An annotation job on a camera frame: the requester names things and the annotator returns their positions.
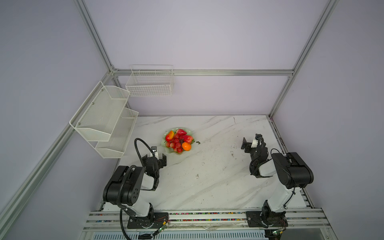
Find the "red lychee bunch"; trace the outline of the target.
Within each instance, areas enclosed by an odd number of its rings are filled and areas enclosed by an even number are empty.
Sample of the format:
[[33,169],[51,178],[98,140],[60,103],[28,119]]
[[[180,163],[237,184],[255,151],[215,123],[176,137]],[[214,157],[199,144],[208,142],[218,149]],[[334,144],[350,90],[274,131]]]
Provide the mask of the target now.
[[178,134],[174,135],[173,140],[169,143],[165,140],[165,148],[172,150],[175,153],[181,154],[183,152],[182,143],[184,142],[183,136]]

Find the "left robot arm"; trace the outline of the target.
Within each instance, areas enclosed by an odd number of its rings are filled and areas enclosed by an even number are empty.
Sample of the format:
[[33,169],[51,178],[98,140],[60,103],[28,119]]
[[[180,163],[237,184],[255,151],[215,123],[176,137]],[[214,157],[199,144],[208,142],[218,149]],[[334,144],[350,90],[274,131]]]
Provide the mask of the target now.
[[143,167],[118,166],[103,191],[103,201],[118,206],[131,217],[146,218],[152,204],[140,198],[141,191],[155,191],[160,182],[160,169],[167,165],[167,156],[155,153],[144,156]]

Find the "fake strawberry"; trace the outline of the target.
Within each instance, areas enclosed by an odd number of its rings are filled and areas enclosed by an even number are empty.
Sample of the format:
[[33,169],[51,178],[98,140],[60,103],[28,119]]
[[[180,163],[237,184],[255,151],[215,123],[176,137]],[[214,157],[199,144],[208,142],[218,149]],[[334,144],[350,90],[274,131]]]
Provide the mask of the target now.
[[194,138],[190,135],[184,135],[183,140],[184,142],[191,144],[194,141]]
[[178,134],[179,136],[184,136],[184,135],[187,135],[188,133],[183,129],[178,129],[176,131],[176,134]]

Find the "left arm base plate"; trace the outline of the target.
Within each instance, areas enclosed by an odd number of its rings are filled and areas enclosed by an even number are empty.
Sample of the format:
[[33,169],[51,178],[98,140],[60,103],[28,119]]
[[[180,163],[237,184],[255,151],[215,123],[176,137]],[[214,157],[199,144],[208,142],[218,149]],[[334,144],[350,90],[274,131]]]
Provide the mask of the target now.
[[150,213],[147,217],[130,217],[127,229],[158,229],[168,220],[168,213]]

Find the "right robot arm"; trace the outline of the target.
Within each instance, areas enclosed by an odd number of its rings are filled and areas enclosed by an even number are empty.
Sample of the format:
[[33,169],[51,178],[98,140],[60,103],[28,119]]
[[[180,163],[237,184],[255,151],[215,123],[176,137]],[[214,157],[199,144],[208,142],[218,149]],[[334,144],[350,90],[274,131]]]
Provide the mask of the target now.
[[293,197],[314,181],[312,170],[296,152],[270,154],[261,134],[256,134],[251,143],[243,139],[241,149],[250,154],[250,175],[256,178],[271,178],[277,175],[280,183],[265,200],[261,211],[246,212],[250,226],[264,228],[282,226],[285,214]]

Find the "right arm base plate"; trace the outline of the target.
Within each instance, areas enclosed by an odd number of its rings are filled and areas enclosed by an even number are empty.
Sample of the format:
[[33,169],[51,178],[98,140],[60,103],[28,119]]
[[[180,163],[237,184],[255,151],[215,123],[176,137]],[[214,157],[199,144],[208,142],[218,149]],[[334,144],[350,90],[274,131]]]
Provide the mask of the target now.
[[246,212],[246,219],[250,228],[278,228],[287,227],[288,222],[285,216],[286,212],[275,213],[262,211],[249,211]]

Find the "red yellow fake mango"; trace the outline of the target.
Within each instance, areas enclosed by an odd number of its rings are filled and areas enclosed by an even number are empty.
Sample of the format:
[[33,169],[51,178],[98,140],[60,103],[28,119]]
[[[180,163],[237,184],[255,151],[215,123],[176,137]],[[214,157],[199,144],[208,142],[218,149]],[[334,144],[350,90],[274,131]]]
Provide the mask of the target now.
[[174,131],[170,131],[166,136],[165,136],[165,140],[166,142],[171,142],[174,138],[174,135],[175,135],[175,132]]

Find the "fake orange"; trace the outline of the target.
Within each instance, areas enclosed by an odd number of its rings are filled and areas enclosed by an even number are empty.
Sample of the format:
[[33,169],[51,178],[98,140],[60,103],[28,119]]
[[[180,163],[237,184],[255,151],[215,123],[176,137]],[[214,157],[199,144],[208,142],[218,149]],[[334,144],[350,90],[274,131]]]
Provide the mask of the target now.
[[184,151],[190,151],[192,149],[192,145],[190,143],[184,142],[182,143],[182,148]]

